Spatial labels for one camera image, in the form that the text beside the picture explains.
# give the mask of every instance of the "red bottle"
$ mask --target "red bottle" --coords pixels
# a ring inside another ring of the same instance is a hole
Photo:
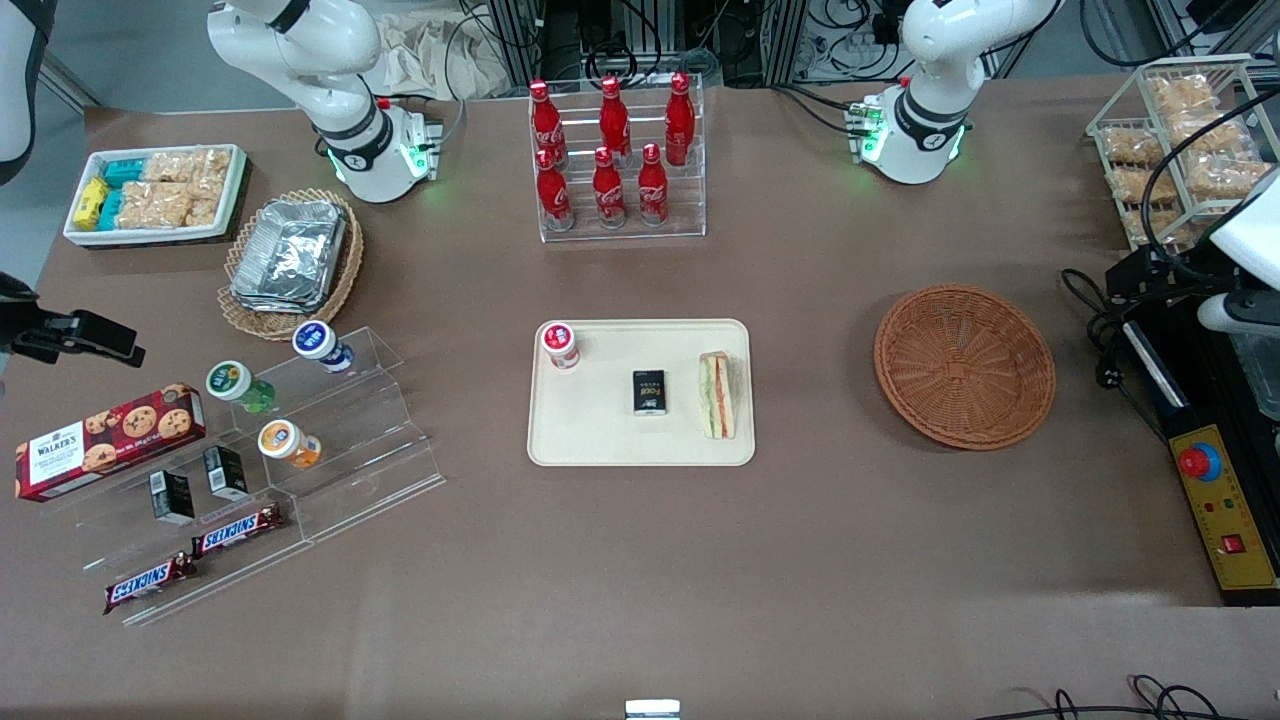
[[[689,161],[694,143],[694,102],[689,99],[689,76],[671,76],[671,100],[667,101],[667,161],[681,167]]]
[[[627,223],[627,208],[622,202],[622,176],[613,167],[613,152],[608,147],[595,150],[595,209],[600,214],[600,224],[616,229]]]
[[[614,156],[625,161],[631,156],[631,118],[627,115],[627,106],[622,104],[622,83],[613,76],[604,76],[600,88],[604,91],[600,138]]]
[[[650,142],[641,151],[640,168],[640,219],[649,227],[667,222],[667,170],[662,168],[662,151]]]
[[[538,161],[538,201],[547,217],[544,224],[548,231],[564,232],[573,227],[564,176],[556,169],[556,158],[549,150],[539,150],[534,159]]]
[[[540,79],[529,83],[529,95],[534,99],[534,115],[530,122],[534,124],[534,140],[538,142],[538,149],[549,150],[556,167],[564,169],[564,165],[568,164],[564,126],[561,123],[559,110],[552,104],[547,83]]]

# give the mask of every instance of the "foil container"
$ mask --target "foil container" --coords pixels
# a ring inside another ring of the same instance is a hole
[[[346,213],[332,202],[269,202],[244,243],[232,296],[260,313],[315,313],[329,299],[346,231]]]

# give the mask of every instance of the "black box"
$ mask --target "black box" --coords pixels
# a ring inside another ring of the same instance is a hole
[[[182,525],[196,519],[187,478],[165,470],[151,473],[151,511],[156,520]]]
[[[636,370],[631,373],[631,395],[636,415],[667,414],[667,373]]]
[[[248,497],[244,465],[239,454],[220,445],[205,451],[205,473],[209,474],[209,492],[227,500]]]

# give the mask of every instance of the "snickers bar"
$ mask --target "snickers bar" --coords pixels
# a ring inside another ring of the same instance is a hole
[[[160,589],[161,585],[195,574],[196,560],[186,552],[179,551],[169,560],[165,560],[163,564],[156,565],[146,573],[134,575],[123,583],[108,585],[106,607],[102,610],[102,615],[106,615],[131,600],[152,593]]]
[[[219,547],[227,547],[233,542],[248,539],[259,533],[270,530],[271,528],[276,528],[283,524],[284,515],[280,512],[280,505],[278,502],[273,502],[257,512],[246,515],[229,525],[223,525],[216,530],[191,538],[191,553],[200,559]]]

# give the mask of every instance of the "table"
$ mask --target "table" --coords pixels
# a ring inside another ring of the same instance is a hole
[[[38,506],[0,503],[6,716],[617,717],[676,697],[690,719],[954,719],[1038,705],[1018,688],[1130,702],[1142,671],[1274,714],[1276,611],[1216,607],[1167,452],[1093,384],[1084,310],[1057,281],[1125,246],[1079,142],[1120,79],[992,82],[923,187],[852,167],[783,97],[713,92],[710,229],[667,246],[540,245],[524,101],[475,104],[439,182],[356,206],[367,255],[335,322],[404,356],[448,483],[141,630],[97,615]],[[248,208],[342,190],[300,113],[88,122],[92,149],[239,143]],[[59,241],[44,301],[137,328],[147,361],[14,360],[4,445],[224,356],[288,357],[223,322],[224,254]],[[1057,401],[1030,439],[951,451],[884,401],[876,327],[937,282],[987,287],[1043,332]],[[531,336],[586,316],[744,322],[755,459],[532,465]]]

